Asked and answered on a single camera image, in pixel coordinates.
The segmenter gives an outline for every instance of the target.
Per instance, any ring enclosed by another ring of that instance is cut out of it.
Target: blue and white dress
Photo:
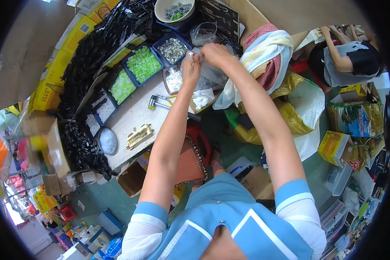
[[[275,194],[276,214],[256,203],[228,173],[197,188],[167,226],[167,211],[141,202],[131,217],[118,260],[199,259],[224,225],[248,259],[319,259],[327,244],[306,180]]]

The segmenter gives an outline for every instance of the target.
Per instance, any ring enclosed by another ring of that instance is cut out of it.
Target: hammer head
[[[152,95],[152,97],[149,100],[149,105],[147,106],[147,108],[150,110],[154,110],[155,109],[155,101],[156,101],[156,96]]]

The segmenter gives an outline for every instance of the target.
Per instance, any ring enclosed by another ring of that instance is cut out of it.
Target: red checkered cloth
[[[244,47],[247,49],[250,45],[263,34],[277,31],[278,28],[271,23],[265,24],[260,28],[252,32],[245,40]],[[266,71],[261,74],[256,80],[267,91],[273,86],[276,81],[276,77],[280,70],[280,55],[277,55],[273,59],[269,60],[269,64],[266,67]]]

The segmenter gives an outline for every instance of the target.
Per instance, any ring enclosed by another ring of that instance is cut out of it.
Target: white bowl
[[[191,10],[187,12],[184,16],[181,18],[173,21],[166,19],[165,17],[165,11],[167,8],[171,7],[172,5],[177,5],[178,2],[181,2],[182,4],[192,4]],[[156,18],[159,19],[159,21],[164,23],[176,23],[183,21],[191,16],[191,14],[195,11],[195,0],[157,0],[155,4],[155,15]]]

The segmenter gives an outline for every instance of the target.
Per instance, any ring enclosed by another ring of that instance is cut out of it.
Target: pliers
[[[155,95],[155,96],[157,96],[160,99],[166,100],[171,106],[173,105],[173,103],[170,101],[170,99],[177,97],[177,95],[172,95],[172,96]]]

